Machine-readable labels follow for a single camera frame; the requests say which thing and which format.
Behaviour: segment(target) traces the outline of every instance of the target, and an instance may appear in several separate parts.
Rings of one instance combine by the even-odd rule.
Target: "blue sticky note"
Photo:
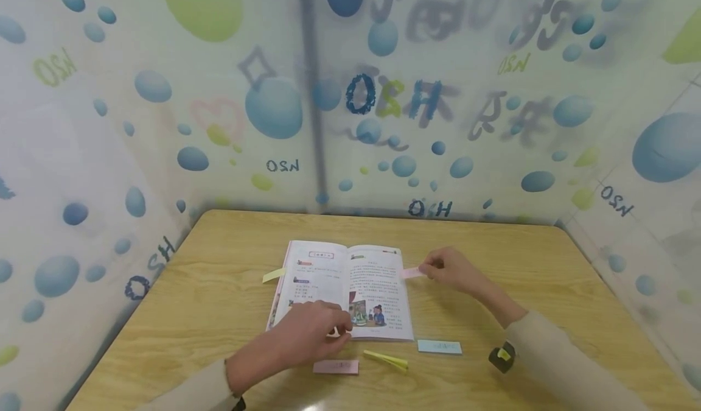
[[[429,354],[462,355],[462,347],[459,342],[432,341],[431,339],[419,339],[419,351]]]

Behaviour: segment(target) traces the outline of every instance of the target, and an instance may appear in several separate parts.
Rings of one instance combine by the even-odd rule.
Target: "green circle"
[[[166,5],[181,26],[212,43],[231,38],[243,20],[241,0],[166,0]]]

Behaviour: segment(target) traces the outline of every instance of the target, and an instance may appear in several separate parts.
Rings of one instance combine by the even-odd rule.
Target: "book page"
[[[396,248],[357,245],[349,254],[349,313],[352,336],[414,340],[402,252]]]
[[[294,303],[328,301],[347,306],[347,248],[326,242],[291,241],[285,258],[285,280],[272,325],[280,322]]]

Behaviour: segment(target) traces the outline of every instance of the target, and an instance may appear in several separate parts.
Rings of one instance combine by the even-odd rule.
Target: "right hand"
[[[475,296],[491,282],[467,258],[452,247],[431,251],[419,271],[454,290]]]

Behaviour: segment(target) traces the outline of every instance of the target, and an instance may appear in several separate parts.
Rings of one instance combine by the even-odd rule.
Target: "wall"
[[[0,411],[64,408],[209,208],[558,223],[698,395],[696,10],[0,0]]]

